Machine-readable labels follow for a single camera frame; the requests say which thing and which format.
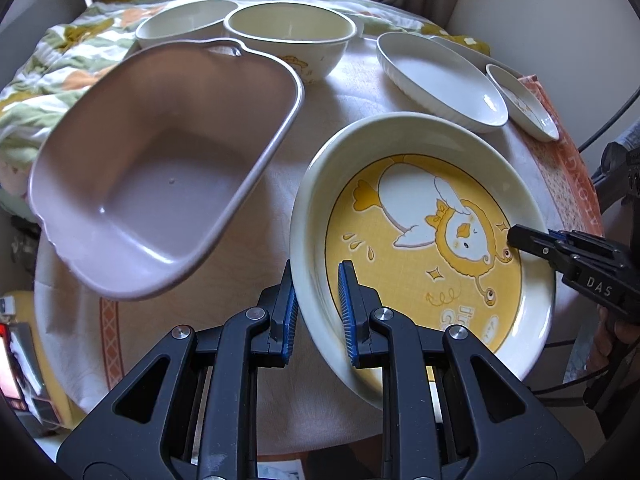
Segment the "yellow duck pattern plate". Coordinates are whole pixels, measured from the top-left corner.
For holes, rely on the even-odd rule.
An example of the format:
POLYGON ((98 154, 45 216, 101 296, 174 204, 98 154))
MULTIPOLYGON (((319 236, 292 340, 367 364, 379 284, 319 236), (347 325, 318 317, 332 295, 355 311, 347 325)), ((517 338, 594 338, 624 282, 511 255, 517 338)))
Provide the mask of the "yellow duck pattern plate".
POLYGON ((538 360, 551 326, 555 279, 506 234, 544 218, 497 150, 432 115, 375 115, 338 130, 300 181, 290 255, 314 345, 344 386, 382 403, 380 370, 350 364, 337 270, 351 261, 382 303, 416 324, 468 328, 518 378, 538 360))

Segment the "white oval ribbed dish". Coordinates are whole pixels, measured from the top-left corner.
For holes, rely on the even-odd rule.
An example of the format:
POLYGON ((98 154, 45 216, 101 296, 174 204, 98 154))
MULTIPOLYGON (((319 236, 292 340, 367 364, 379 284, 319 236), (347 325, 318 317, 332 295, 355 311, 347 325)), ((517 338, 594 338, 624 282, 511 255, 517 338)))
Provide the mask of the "white oval ribbed dish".
POLYGON ((376 40, 385 75, 430 113, 475 133, 506 125, 509 111, 495 85, 460 54, 425 37, 386 32, 376 40))

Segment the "cream duck pattern bowl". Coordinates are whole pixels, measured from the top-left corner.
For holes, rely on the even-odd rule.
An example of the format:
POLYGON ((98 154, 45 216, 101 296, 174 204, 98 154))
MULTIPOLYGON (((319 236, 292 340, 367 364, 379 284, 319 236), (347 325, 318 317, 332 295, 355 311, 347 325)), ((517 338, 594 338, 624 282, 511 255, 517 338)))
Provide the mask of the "cream duck pattern bowl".
POLYGON ((224 29, 248 48, 290 64, 306 84, 326 79, 358 32, 340 12, 289 1, 236 9, 224 19, 224 29))

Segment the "white shallow round bowl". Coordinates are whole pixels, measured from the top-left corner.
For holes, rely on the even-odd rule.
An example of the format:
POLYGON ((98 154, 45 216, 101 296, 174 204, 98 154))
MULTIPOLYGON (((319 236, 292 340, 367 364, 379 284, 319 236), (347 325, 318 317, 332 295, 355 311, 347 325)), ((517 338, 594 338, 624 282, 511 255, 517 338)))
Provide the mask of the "white shallow round bowl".
POLYGON ((136 30, 141 49, 178 40, 209 40, 224 33, 224 20, 239 6, 228 0, 198 0, 158 12, 136 30))

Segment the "small white saucer dish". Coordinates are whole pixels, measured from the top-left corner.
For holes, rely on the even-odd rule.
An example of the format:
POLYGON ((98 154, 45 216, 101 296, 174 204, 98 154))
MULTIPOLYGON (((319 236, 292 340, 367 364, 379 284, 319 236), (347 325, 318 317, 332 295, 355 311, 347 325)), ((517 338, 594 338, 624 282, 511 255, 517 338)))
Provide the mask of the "small white saucer dish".
POLYGON ((506 100, 510 118, 529 136, 544 142, 560 140, 558 127, 548 110, 518 78, 496 64, 487 64, 487 77, 506 100))

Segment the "floral green yellow quilt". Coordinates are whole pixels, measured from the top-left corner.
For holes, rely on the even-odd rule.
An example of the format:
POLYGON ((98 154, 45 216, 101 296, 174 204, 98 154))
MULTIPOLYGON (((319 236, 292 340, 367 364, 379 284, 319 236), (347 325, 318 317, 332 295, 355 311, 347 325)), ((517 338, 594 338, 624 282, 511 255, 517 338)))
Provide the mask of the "floral green yellow quilt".
MULTIPOLYGON (((80 97, 122 61, 134 46, 134 31, 161 10, 188 0, 104 0, 68 23, 54 25, 34 53, 1 86, 1 189, 24 198, 30 166, 41 145, 80 97)), ((252 4, 274 0, 230 0, 252 4)), ((466 35, 451 35, 426 18, 404 18, 399 10, 370 0, 294 0, 354 14, 364 32, 405 30, 449 39, 483 54, 490 47, 466 35)))

